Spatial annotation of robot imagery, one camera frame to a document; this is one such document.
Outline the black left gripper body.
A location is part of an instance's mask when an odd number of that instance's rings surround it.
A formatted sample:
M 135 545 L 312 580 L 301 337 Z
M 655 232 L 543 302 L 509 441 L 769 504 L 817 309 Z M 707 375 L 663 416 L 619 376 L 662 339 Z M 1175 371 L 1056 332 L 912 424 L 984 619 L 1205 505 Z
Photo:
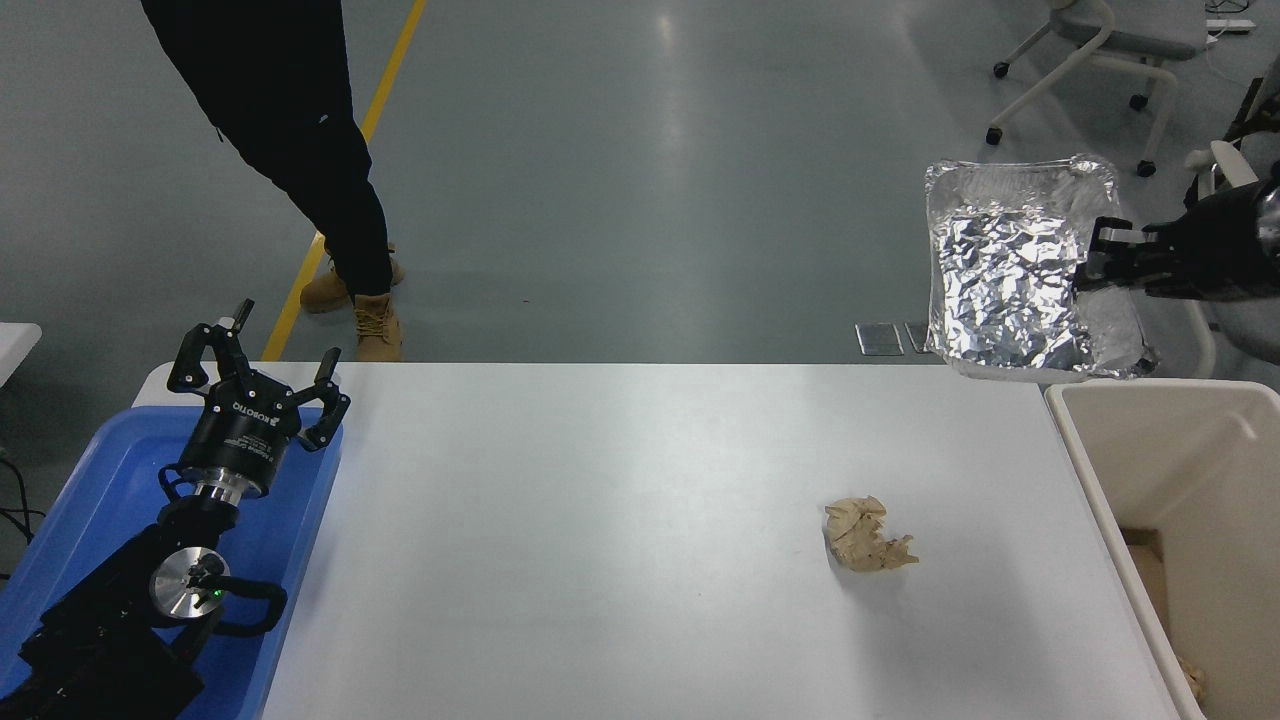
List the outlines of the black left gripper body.
M 178 471 L 192 486 L 224 486 L 241 493 L 268 493 L 292 438 L 300 413 L 287 407 L 292 388 L 253 372 L 219 380 L 204 396 L 204 410 L 184 447 Z

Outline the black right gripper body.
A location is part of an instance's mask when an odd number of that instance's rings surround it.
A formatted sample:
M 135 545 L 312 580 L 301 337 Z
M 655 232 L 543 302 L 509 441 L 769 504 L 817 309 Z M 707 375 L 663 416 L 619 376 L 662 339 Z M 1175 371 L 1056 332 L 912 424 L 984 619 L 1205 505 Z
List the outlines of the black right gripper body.
M 1198 201 L 1164 229 L 1180 299 L 1235 302 L 1279 293 L 1276 183 L 1251 183 Z

